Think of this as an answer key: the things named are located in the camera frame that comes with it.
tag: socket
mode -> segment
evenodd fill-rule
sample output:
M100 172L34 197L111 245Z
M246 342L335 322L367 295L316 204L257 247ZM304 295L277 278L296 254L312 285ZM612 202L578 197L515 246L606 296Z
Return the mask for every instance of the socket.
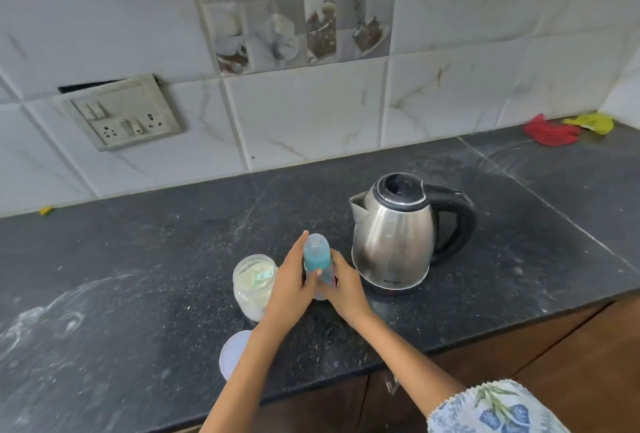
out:
M62 94L57 102L100 151L182 131L152 74Z

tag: kettle spout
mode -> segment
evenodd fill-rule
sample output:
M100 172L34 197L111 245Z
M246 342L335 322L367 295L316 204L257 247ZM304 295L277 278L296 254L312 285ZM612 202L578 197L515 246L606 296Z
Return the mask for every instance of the kettle spout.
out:
M351 210L353 211L353 220L356 221L356 224L369 214L369 211L364 208L364 196L366 194L366 192L363 192L349 199Z

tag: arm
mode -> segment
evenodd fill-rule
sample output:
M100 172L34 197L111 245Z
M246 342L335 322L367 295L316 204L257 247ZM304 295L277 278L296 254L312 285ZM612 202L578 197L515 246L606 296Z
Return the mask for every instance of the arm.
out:
M420 411L428 417L443 401L465 390L411 344L393 332L367 301L359 273L332 250L336 288L318 287L336 311L379 353Z
M316 292L319 272L302 285L302 250L309 233L293 244L278 268L264 317L253 329L231 378L205 420L200 433L248 433L269 367L280 343L299 321Z

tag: baby bottle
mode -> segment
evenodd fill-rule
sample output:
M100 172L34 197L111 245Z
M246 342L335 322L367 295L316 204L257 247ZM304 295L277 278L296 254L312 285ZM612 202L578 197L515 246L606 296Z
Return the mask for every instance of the baby bottle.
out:
M320 268L322 270L320 280L330 286L335 286L331 251L329 250L329 243L322 234L309 235L305 243L303 255L305 257L305 271L307 272L307 276L309 276L309 273ZM326 300L320 291L316 292L314 298L316 300Z

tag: white lid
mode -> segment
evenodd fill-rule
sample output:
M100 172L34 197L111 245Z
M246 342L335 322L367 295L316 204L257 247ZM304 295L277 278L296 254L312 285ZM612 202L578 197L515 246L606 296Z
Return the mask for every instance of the white lid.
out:
M242 356L244 348L249 342L249 335L251 335L251 330L240 331L232 335L226 344L222 346L218 363L220 364L220 372L226 381L229 380L236 368L240 356Z

